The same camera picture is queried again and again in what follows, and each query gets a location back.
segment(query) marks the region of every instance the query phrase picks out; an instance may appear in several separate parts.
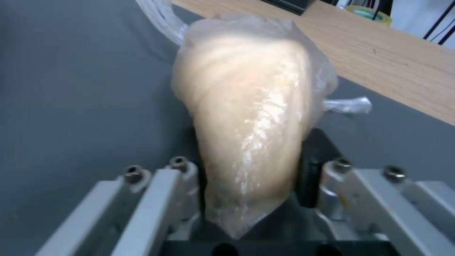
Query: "meat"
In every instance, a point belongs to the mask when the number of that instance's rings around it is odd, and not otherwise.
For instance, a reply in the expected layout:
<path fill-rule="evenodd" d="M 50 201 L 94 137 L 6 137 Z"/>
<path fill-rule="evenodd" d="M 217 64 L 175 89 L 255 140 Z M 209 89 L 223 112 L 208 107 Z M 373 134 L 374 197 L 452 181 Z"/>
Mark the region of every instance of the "meat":
<path fill-rule="evenodd" d="M 239 238 L 289 197 L 334 69 L 292 23 L 229 15 L 190 26 L 172 86 L 194 118 L 206 218 Z"/>

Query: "gray table surface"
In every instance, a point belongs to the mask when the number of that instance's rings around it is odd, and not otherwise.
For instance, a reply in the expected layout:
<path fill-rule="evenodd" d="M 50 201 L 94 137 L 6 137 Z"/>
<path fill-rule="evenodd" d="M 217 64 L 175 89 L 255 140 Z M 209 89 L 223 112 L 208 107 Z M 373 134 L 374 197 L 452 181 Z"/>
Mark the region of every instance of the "gray table surface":
<path fill-rule="evenodd" d="M 133 0 L 0 0 L 2 255 L 36 252 L 96 181 L 167 162 L 191 127 L 169 87 L 176 51 Z M 374 109 L 319 127 L 357 166 L 455 186 L 452 126 L 340 82 L 333 98 L 366 95 Z"/>

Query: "green tape roll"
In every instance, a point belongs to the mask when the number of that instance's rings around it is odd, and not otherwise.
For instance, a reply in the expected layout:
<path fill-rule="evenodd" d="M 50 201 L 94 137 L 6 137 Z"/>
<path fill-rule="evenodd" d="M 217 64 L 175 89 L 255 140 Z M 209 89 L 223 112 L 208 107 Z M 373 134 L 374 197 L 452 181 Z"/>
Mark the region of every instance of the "green tape roll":
<path fill-rule="evenodd" d="M 345 10 L 350 11 L 352 13 L 355 13 L 359 16 L 362 16 L 364 18 L 367 18 L 371 20 L 374 16 L 374 9 L 363 7 L 363 6 L 358 6 L 358 5 L 349 5 L 348 7 L 345 8 Z M 387 26 L 390 26 L 392 23 L 392 18 L 390 18 L 388 15 L 386 15 L 383 12 L 378 12 L 378 15 L 376 16 L 376 19 L 374 20 L 379 23 L 384 23 Z"/>

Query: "wooden table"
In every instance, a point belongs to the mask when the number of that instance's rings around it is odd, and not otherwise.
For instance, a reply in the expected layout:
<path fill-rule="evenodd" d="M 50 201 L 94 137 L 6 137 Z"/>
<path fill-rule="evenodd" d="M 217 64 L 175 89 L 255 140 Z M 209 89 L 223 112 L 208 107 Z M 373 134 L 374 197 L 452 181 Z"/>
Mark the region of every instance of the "wooden table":
<path fill-rule="evenodd" d="M 259 0 L 173 0 L 204 17 L 249 12 L 293 20 L 339 75 L 455 125 L 455 51 L 323 2 L 302 16 Z"/>

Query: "bolt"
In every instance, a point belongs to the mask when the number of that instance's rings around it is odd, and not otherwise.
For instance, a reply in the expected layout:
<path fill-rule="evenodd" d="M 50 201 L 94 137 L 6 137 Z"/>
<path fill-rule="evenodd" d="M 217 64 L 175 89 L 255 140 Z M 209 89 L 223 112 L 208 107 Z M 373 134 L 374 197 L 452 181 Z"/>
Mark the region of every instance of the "bolt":
<path fill-rule="evenodd" d="M 188 159 L 183 156 L 176 156 L 169 161 L 172 169 L 186 172 L 188 168 Z"/>
<path fill-rule="evenodd" d="M 334 161 L 334 169 L 339 173 L 347 173 L 352 169 L 351 162 L 346 158 L 338 158 Z"/>
<path fill-rule="evenodd" d="M 384 177 L 393 183 L 401 183 L 406 178 L 404 170 L 398 166 L 387 165 L 383 170 Z"/>
<path fill-rule="evenodd" d="M 140 165 L 128 166 L 125 170 L 125 181 L 129 184 L 134 184 L 142 179 L 142 167 Z"/>

